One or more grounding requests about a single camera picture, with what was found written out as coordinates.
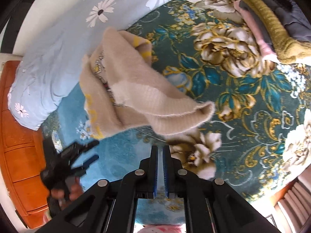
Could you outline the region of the beige fuzzy sweater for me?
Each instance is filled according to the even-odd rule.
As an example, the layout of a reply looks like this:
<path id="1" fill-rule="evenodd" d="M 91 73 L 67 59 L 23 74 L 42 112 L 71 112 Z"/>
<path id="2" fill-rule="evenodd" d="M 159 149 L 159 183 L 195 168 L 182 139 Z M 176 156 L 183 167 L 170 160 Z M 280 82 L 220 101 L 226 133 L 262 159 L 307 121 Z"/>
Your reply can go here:
<path id="1" fill-rule="evenodd" d="M 107 28 L 85 56 L 79 85 L 92 137 L 150 126 L 159 135 L 184 133 L 209 121 L 213 102 L 198 103 L 152 68 L 152 44 L 126 31 Z"/>

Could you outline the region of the orange wooden headboard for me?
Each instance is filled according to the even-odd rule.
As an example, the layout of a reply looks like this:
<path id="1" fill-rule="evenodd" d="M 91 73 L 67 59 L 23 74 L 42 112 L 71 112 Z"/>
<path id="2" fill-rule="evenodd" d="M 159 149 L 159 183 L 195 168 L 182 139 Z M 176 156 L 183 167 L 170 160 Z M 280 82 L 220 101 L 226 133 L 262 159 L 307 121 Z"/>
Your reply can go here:
<path id="1" fill-rule="evenodd" d="M 21 126 L 8 109 L 7 95 L 19 61 L 8 61 L 1 74 L 1 173 L 17 216 L 30 229 L 43 225 L 48 190 L 39 173 L 45 168 L 42 132 Z"/>

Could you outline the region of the light blue daisy duvet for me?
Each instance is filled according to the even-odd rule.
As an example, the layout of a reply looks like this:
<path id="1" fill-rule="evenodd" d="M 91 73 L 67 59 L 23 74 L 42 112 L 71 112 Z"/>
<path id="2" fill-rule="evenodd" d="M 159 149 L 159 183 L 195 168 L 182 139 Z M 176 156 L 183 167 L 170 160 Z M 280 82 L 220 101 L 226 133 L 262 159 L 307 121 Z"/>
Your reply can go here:
<path id="1" fill-rule="evenodd" d="M 8 109 L 21 125 L 38 130 L 76 86 L 82 57 L 104 30 L 125 30 L 171 0 L 81 0 L 27 49 L 8 93 Z"/>

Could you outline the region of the teal floral bed blanket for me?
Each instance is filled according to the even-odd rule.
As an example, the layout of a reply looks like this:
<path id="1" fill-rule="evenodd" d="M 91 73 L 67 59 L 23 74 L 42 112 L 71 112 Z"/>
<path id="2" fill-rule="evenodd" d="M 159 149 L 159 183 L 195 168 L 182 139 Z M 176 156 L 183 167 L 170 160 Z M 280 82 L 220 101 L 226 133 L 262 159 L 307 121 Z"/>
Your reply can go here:
<path id="1" fill-rule="evenodd" d="M 255 47 L 255 38 L 245 23 L 218 19 L 214 9 L 200 9 L 194 2 L 175 0 L 153 10 L 128 31 L 145 37 L 153 44 L 155 69 L 178 89 L 199 100 L 211 100 L 217 114 L 200 132 L 221 134 L 221 147 L 211 154 L 211 178 L 223 177 L 238 193 L 259 209 L 267 206 L 274 192 L 294 180 L 290 171 L 284 171 L 285 140 L 304 119 L 304 100 L 298 97 L 305 89 L 309 75 L 289 65 L 279 65 L 268 75 L 252 77 L 244 72 L 234 77 L 222 65 L 212 65 L 201 59 L 207 48 L 193 46 L 198 36 L 212 33 L 224 44 L 247 44 Z M 77 84 L 65 97 L 57 111 L 43 123 L 44 137 L 52 136 L 56 150 L 77 140 L 91 139 L 89 118 L 83 109 L 85 98 Z M 149 156 L 151 145 L 162 146 L 164 138 L 151 127 L 138 127 L 104 139 L 100 145 L 83 154 L 76 165 L 97 153 L 99 160 L 82 177 L 83 188 L 96 180 L 117 180 L 138 166 Z M 160 176 L 157 201 L 140 201 L 137 220 L 141 224 L 166 222 L 180 224 L 181 201 L 164 198 L 163 179 Z"/>

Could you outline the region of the pink folded garment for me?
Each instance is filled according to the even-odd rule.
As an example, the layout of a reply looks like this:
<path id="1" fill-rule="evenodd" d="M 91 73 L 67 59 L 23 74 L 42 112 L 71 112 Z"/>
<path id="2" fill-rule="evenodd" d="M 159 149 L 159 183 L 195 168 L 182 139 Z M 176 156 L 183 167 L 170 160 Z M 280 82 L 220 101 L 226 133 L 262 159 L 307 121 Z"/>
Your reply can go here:
<path id="1" fill-rule="evenodd" d="M 259 26 L 255 22 L 253 16 L 251 15 L 251 13 L 248 10 L 242 9 L 240 7 L 240 2 L 241 2 L 241 0 L 235 1 L 233 3 L 234 8 L 241 14 L 242 18 L 244 19 L 247 26 L 251 30 L 253 36 L 255 37 L 255 40 L 257 42 L 257 45 L 259 47 L 261 56 L 263 57 L 263 60 L 279 63 L 277 55 L 270 48 L 270 46 L 265 42 L 264 36 L 263 36 L 261 30 L 259 29 Z"/>

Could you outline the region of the mustard yellow knit garment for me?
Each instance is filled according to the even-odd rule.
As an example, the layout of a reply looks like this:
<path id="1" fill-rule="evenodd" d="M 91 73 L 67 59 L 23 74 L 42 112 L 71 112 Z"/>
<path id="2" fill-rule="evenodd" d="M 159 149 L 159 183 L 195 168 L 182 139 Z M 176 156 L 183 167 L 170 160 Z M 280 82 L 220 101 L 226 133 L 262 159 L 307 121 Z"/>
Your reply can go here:
<path id="1" fill-rule="evenodd" d="M 262 0 L 243 0 L 260 18 L 282 64 L 310 65 L 310 43 L 290 37 L 274 12 Z"/>

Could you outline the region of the dark grey folded garment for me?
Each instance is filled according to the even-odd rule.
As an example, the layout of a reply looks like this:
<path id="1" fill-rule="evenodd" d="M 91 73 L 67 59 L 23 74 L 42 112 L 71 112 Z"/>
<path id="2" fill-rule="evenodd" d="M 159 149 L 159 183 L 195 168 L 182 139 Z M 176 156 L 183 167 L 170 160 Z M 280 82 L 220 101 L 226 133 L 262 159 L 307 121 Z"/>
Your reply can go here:
<path id="1" fill-rule="evenodd" d="M 277 16 L 288 34 L 310 42 L 310 23 L 294 0 L 262 0 Z"/>

